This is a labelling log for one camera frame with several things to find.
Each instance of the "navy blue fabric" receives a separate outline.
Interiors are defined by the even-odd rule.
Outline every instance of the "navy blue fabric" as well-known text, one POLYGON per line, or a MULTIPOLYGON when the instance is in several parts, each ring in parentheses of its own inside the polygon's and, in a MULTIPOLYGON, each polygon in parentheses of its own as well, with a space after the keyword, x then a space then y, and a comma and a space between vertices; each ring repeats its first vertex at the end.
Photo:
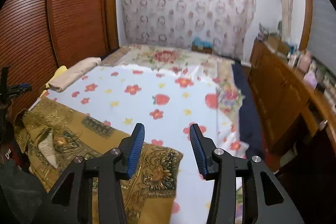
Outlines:
POLYGON ((235 62, 232 70, 235 84, 245 96, 243 105, 239 109, 239 132, 240 140, 250 145, 246 151, 246 157, 249 159, 254 155, 258 155, 264 160, 260 118, 253 101, 250 86, 240 63, 235 62))

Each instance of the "wooden cabinet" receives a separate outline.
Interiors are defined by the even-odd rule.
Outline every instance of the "wooden cabinet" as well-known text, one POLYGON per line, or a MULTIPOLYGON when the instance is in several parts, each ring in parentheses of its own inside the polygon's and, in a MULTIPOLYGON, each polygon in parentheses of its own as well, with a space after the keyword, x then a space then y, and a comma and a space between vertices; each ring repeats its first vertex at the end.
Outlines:
POLYGON ((251 56, 250 86, 255 94, 271 150, 282 150, 287 131, 308 103, 309 95, 292 70, 261 42, 251 56))

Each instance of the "wooden wardrobe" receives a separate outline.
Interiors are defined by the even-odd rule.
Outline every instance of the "wooden wardrobe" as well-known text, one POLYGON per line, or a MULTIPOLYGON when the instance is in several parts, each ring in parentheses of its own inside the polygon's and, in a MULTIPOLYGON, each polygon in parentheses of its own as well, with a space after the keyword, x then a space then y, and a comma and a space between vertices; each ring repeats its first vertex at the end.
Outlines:
POLYGON ((33 87, 14 99, 12 118, 32 105, 59 66, 118 48, 115 16, 115 0, 7 0, 0 10, 0 68, 10 66, 9 85, 33 87))

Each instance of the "bottle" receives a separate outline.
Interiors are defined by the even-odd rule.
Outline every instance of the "bottle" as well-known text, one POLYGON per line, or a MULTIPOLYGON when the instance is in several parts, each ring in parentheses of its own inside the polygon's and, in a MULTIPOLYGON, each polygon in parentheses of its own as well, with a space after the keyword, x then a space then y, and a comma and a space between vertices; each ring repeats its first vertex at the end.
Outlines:
POLYGON ((307 73, 310 64, 311 64, 311 53, 307 51, 306 54, 301 57, 299 70, 302 71, 303 73, 307 73))

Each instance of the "metal screw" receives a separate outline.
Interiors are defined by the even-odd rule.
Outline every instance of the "metal screw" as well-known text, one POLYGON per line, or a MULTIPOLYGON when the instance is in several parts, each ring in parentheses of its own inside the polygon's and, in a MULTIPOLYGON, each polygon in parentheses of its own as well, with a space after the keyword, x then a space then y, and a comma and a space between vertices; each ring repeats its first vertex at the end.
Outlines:
POLYGON ((254 161, 254 162, 261 162, 261 158, 259 157, 259 156, 253 156, 252 157, 252 160, 254 161))
POLYGON ((118 155, 120 153, 120 149, 119 148, 113 148, 111 149, 111 154, 112 155, 118 155))
POLYGON ((224 150, 221 149, 221 148, 216 148, 214 150, 214 152, 215 152, 216 155, 223 155, 224 154, 224 150))
POLYGON ((83 161, 83 157, 82 156, 76 156, 74 159, 73 159, 73 161, 75 162, 75 163, 80 163, 80 162, 82 162, 83 161))

